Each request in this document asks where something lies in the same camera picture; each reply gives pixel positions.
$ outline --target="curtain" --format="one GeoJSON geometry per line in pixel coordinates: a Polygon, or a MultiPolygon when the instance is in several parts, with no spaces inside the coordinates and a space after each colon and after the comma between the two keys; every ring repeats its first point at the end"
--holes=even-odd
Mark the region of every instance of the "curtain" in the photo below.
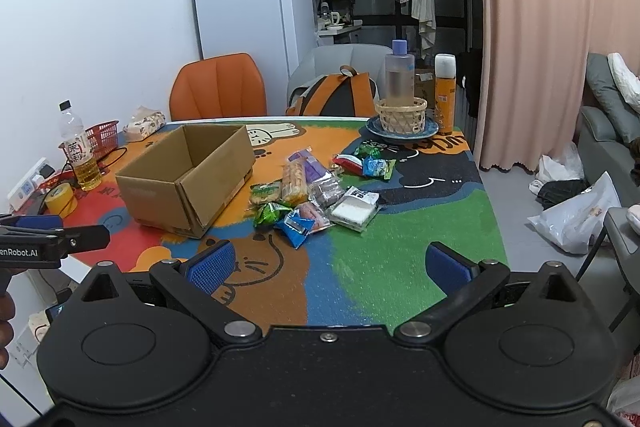
{"type": "Polygon", "coordinates": [[[483,0],[484,52],[474,157],[535,170],[572,139],[589,51],[640,69],[640,0],[483,0]]]}

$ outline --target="chair leg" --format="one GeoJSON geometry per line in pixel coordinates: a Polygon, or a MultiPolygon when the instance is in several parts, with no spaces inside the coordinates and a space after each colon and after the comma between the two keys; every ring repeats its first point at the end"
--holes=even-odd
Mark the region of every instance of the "chair leg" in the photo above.
{"type": "Polygon", "coordinates": [[[600,245],[602,245],[602,242],[604,241],[605,237],[607,237],[607,229],[602,227],[602,232],[600,232],[600,235],[596,239],[596,242],[593,243],[593,246],[591,247],[591,250],[587,254],[587,257],[585,258],[584,262],[582,263],[582,266],[580,266],[580,270],[578,270],[578,274],[575,276],[575,280],[579,281],[580,278],[587,271],[587,268],[591,264],[591,261],[593,261],[593,258],[596,257],[596,252],[600,249],[600,245]]]}
{"type": "Polygon", "coordinates": [[[629,300],[624,306],[622,306],[622,309],[618,315],[616,315],[616,318],[613,319],[613,322],[609,325],[609,331],[611,331],[611,333],[616,330],[620,325],[620,322],[622,322],[622,320],[628,315],[629,311],[631,311],[631,309],[636,305],[636,302],[638,302],[638,294],[634,293],[629,297],[629,300]]]}

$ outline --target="white refrigerator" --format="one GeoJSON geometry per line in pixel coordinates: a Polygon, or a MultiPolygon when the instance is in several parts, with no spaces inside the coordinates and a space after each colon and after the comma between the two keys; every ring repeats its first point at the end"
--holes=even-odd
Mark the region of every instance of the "white refrigerator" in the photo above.
{"type": "Polygon", "coordinates": [[[287,83],[316,43],[313,0],[195,0],[204,58],[251,55],[269,115],[284,114],[287,83]]]}

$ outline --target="textured blue pad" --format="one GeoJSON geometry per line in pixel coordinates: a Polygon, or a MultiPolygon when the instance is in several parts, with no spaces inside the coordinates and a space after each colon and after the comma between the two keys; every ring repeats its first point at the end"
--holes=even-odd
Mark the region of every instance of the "textured blue pad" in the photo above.
{"type": "Polygon", "coordinates": [[[425,266],[430,279],[447,295],[451,295],[473,279],[471,270],[433,244],[427,247],[425,266]]]}
{"type": "Polygon", "coordinates": [[[204,293],[212,295],[235,268],[236,250],[231,243],[226,243],[191,266],[185,278],[204,293]]]}
{"type": "Polygon", "coordinates": [[[15,222],[15,226],[23,227],[24,229],[61,229],[62,218],[49,214],[46,216],[20,216],[20,219],[15,222]]]}

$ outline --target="orange spray can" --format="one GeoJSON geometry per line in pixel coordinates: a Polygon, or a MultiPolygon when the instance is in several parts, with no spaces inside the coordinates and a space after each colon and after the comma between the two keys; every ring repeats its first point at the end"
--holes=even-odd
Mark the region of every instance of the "orange spray can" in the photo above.
{"type": "Polygon", "coordinates": [[[435,58],[435,120],[439,134],[451,134],[456,113],[456,57],[439,53],[435,58]]]}

